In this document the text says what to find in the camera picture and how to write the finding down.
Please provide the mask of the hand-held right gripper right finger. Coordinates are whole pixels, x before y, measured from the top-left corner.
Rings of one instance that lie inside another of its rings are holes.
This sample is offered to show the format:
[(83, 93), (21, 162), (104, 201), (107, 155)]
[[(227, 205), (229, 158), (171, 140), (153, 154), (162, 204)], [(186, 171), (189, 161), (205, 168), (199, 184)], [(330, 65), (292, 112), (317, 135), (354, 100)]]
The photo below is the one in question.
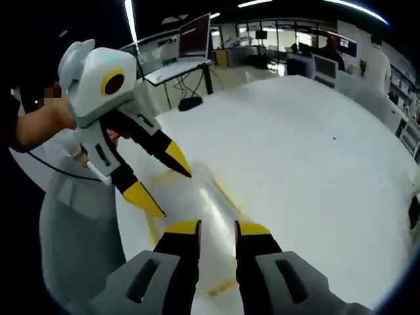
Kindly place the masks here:
[(282, 251), (270, 231), (237, 220), (236, 280), (245, 314), (371, 314), (332, 293), (328, 279), (293, 251)]

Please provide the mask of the person's left hand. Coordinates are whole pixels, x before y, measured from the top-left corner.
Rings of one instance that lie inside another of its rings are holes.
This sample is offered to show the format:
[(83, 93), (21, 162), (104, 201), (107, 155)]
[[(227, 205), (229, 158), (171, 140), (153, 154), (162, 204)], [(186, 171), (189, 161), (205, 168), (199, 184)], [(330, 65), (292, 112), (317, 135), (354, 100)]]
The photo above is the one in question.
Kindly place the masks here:
[(118, 144), (119, 139), (121, 138), (121, 135), (118, 134), (117, 132), (113, 131), (113, 130), (110, 130), (110, 129), (107, 129), (106, 132), (108, 134), (108, 137), (109, 137), (111, 143), (115, 147), (117, 147), (117, 144)]

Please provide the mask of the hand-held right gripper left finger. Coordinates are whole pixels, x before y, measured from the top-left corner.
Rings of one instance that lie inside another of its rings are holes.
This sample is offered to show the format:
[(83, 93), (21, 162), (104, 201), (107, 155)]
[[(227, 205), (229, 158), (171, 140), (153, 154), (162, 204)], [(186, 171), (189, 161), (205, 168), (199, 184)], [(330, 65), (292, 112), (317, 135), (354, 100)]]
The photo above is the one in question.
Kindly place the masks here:
[(90, 314), (190, 314), (200, 259), (201, 221), (164, 231), (153, 251), (142, 251), (110, 276), (89, 301)]

